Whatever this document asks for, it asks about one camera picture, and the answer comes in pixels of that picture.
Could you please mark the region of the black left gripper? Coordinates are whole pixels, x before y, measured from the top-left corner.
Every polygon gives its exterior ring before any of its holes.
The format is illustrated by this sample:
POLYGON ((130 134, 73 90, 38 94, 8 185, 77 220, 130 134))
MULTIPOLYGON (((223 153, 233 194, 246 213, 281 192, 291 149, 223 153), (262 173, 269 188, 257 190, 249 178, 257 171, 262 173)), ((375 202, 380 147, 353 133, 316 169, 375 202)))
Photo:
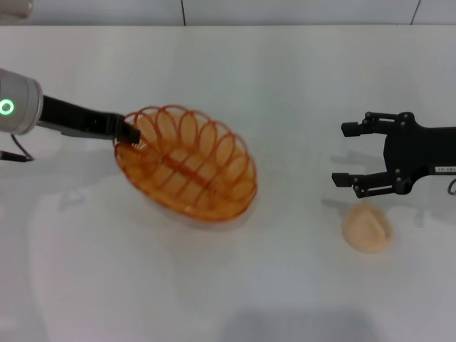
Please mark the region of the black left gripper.
POLYGON ((45 95, 38 126, 75 138, 117 139, 137 145, 140 131, 115 113, 80 107, 45 95))

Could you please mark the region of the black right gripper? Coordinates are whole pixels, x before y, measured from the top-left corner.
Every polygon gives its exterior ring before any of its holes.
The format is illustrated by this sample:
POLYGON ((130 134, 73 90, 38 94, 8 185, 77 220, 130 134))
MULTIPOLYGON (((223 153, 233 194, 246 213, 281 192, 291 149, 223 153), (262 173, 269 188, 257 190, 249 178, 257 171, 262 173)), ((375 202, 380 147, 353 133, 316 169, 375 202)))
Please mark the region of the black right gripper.
POLYGON ((345 137, 386 135, 383 157, 385 172, 369 175, 333 173, 337 187, 351 187, 359 199, 410 193, 413 185, 430 175, 455 174, 455 128, 427 128, 410 112, 367 112, 360 123, 342 123, 345 137))

